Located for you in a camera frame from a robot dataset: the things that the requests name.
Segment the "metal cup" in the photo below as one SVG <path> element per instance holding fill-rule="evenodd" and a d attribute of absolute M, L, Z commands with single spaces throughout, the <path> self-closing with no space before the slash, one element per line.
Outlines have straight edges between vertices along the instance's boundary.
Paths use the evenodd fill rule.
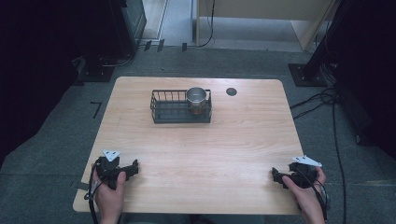
<path fill-rule="evenodd" d="M 206 103 L 206 91 L 199 87 L 193 87 L 186 92 L 187 103 L 191 107 L 192 114 L 201 114 Z"/>

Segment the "human hand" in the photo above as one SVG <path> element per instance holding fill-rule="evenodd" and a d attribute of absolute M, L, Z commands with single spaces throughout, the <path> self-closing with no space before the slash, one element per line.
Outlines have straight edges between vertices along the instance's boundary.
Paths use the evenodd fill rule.
<path fill-rule="evenodd" d="M 95 170 L 92 182 L 95 183 L 98 179 Z M 101 213 L 101 224 L 116 224 L 119 221 L 123 209 L 125 179 L 125 172 L 120 172 L 115 190 L 109 188 L 106 184 L 101 184 L 101 180 L 98 180 L 101 185 L 95 192 L 95 201 Z"/>
<path fill-rule="evenodd" d="M 320 167 L 316 167 L 318 172 L 318 181 L 324 184 L 326 175 Z M 320 224 L 325 223 L 322 209 L 318 201 L 317 195 L 312 188 L 302 189 L 298 187 L 288 176 L 282 176 L 283 182 L 288 186 L 294 195 L 294 200 L 300 205 L 302 216 L 307 224 Z M 316 180 L 314 187 L 318 192 L 321 192 L 320 184 Z"/>

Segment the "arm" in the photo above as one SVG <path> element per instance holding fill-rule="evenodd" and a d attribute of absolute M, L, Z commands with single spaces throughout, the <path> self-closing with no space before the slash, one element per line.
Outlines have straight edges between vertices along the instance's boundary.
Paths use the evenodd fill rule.
<path fill-rule="evenodd" d="M 113 190 L 106 184 L 98 187 L 95 201 L 101 213 L 101 224 L 117 224 L 122 213 L 124 202 L 124 184 L 126 174 L 121 172 L 117 178 L 117 189 Z M 98 179 L 97 173 L 93 174 L 93 182 Z"/>
<path fill-rule="evenodd" d="M 326 181 L 326 175 L 319 167 L 317 167 L 317 172 L 318 181 L 324 184 Z M 312 188 L 301 189 L 287 176 L 282 176 L 282 180 L 294 194 L 294 199 L 302 209 L 302 216 L 305 219 L 306 224 L 324 224 L 325 221 L 323 213 L 314 190 Z M 317 183 L 317 181 L 314 185 L 317 191 L 321 192 L 320 184 Z"/>

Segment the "wire basket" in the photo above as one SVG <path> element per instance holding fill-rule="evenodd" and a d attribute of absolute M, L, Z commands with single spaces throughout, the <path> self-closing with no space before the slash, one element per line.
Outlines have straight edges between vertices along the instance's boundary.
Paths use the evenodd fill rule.
<path fill-rule="evenodd" d="M 186 90 L 154 90 L 151 94 L 151 116 L 154 123 L 210 123 L 212 95 L 205 90 L 205 104 L 192 107 Z"/>

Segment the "table top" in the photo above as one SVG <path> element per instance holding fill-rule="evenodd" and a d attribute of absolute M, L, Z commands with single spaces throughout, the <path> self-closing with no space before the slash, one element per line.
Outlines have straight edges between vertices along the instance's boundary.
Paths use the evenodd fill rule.
<path fill-rule="evenodd" d="M 153 122 L 153 90 L 191 87 L 211 90 L 210 123 Z M 290 158 L 303 155 L 279 80 L 120 77 L 82 182 L 104 149 L 120 151 L 120 167 L 139 161 L 139 174 L 126 182 L 124 212 L 299 214 L 271 175 L 272 167 L 286 173 Z M 85 193 L 78 190 L 76 211 L 90 211 Z"/>

